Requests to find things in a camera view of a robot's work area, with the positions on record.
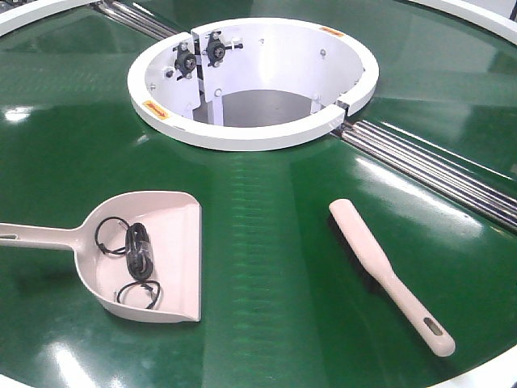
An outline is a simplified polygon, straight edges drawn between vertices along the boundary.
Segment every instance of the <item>brush handle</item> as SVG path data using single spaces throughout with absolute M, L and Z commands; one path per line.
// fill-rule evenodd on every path
M 0 246 L 73 250 L 77 230 L 0 224 Z
M 456 348 L 454 339 L 398 279 L 354 205 L 341 199 L 332 202 L 329 209 L 364 269 L 384 287 L 433 353 L 441 357 L 453 354 Z

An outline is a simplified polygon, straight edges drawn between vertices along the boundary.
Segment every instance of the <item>dustpan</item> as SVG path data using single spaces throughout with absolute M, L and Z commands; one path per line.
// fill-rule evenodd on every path
M 112 216 L 129 224 L 140 222 L 147 229 L 154 264 L 150 279 L 162 287 L 153 309 L 145 308 L 149 296 L 142 291 L 116 301 L 117 292 L 134 279 L 124 257 L 106 255 L 95 243 L 99 223 Z M 106 310 L 121 318 L 149 323 L 199 321 L 200 222 L 200 204 L 190 194 L 127 192 L 104 201 L 75 229 L 0 224 L 0 245 L 74 251 L 82 283 Z M 107 247 L 120 247 L 125 232 L 116 222 L 107 222 L 99 239 Z

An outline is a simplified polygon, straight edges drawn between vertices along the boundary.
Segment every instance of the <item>hanging hole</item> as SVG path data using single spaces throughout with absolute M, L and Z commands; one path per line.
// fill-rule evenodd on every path
M 434 335 L 443 335 L 443 332 L 440 330 L 438 325 L 436 325 L 435 321 L 431 318 L 424 318 L 423 322 L 431 329 Z

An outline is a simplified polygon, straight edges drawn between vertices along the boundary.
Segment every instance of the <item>circular opening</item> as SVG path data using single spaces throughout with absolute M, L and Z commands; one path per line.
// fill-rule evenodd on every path
M 238 91 L 223 96 L 222 104 L 225 126 L 254 128 L 302 119 L 310 112 L 311 100 L 287 91 Z M 193 118 L 209 124 L 203 99 Z
M 342 32 L 288 19 L 236 19 L 163 40 L 128 75 L 155 129 L 219 150 L 271 150 L 328 133 L 370 99 L 373 55 Z

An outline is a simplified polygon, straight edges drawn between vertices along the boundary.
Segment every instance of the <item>white hub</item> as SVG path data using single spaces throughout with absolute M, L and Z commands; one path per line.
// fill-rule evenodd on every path
M 138 114 L 165 135 L 253 151 L 295 146 L 337 128 L 370 100 L 378 78 L 372 53 L 342 32 L 290 19 L 234 19 L 151 46 L 132 64 L 128 88 Z M 310 104 L 297 120 L 225 126 L 225 96 L 243 91 L 287 92 Z

